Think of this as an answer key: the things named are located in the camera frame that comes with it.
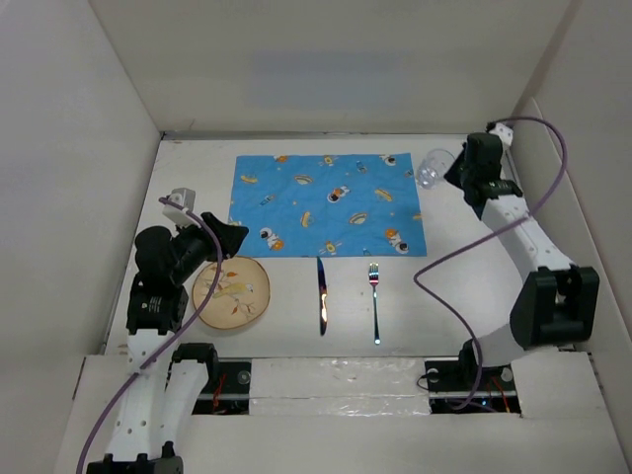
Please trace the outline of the blue space-print cloth placemat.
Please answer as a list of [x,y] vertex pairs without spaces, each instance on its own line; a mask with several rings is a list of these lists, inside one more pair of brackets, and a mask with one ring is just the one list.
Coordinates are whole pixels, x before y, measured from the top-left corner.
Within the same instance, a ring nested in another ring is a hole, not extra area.
[[228,216],[246,257],[427,253],[408,153],[239,156]]

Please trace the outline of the clear plastic cup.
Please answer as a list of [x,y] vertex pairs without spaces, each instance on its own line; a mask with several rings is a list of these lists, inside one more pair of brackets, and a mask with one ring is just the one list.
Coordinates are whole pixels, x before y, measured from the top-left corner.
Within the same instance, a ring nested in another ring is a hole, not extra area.
[[415,178],[419,187],[430,190],[443,180],[444,175],[455,162],[455,156],[448,150],[431,150],[416,169]]

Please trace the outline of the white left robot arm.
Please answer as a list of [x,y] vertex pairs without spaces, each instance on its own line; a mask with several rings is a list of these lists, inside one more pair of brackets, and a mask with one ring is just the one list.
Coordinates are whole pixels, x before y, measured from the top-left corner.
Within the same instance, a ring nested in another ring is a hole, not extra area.
[[223,264],[248,230],[179,210],[177,230],[152,226],[134,240],[137,273],[127,306],[127,380],[86,439],[79,473],[181,473],[177,451],[200,392],[219,382],[216,349],[180,343],[193,321],[185,316],[187,279],[204,263]]

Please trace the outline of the round bird-painted plate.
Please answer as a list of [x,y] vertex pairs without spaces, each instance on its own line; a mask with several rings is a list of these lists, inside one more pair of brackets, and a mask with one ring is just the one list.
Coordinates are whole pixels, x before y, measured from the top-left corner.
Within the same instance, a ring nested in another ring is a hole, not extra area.
[[264,267],[254,259],[234,257],[222,264],[217,286],[198,318],[215,330],[237,330],[262,316],[270,300],[270,278]]

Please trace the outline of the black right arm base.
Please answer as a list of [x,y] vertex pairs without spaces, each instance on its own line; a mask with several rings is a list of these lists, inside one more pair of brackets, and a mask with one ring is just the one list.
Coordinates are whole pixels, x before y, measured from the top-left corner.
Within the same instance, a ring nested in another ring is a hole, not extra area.
[[432,414],[521,414],[512,366],[480,369],[470,341],[457,357],[426,359],[417,386],[429,395]]

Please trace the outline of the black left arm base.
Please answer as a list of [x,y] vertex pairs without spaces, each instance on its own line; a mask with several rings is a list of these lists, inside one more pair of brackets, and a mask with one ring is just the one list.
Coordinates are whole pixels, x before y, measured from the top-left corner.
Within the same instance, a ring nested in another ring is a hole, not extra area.
[[194,415],[248,415],[252,361],[249,358],[221,358],[216,375],[202,388],[193,408]]

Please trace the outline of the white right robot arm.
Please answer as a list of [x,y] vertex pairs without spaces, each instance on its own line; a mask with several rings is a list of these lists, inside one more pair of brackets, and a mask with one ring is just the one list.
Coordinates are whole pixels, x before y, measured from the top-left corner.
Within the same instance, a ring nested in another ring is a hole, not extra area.
[[538,348],[585,342],[593,333],[599,276],[560,251],[530,214],[518,185],[502,179],[508,144],[496,132],[471,133],[444,176],[500,240],[522,280],[508,323],[470,339],[459,353],[456,376],[470,389],[488,382],[492,367]]

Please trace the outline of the iridescent table knife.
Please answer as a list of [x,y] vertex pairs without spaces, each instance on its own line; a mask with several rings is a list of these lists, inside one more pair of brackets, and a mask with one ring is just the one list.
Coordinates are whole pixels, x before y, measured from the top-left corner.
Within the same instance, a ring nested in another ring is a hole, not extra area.
[[320,257],[316,259],[317,264],[317,278],[319,287],[319,331],[320,336],[323,337],[326,334],[328,326],[328,310],[327,310],[327,296],[328,289],[326,283],[326,275],[323,262]]

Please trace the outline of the iridescent fork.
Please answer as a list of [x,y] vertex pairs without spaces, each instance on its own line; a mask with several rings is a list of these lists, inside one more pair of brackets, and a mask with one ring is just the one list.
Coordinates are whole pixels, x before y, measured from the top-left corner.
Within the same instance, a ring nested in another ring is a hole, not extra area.
[[379,346],[381,344],[381,339],[380,339],[380,333],[379,333],[378,308],[377,308],[377,286],[379,284],[379,266],[377,263],[369,264],[368,282],[372,287],[374,343],[377,346]]

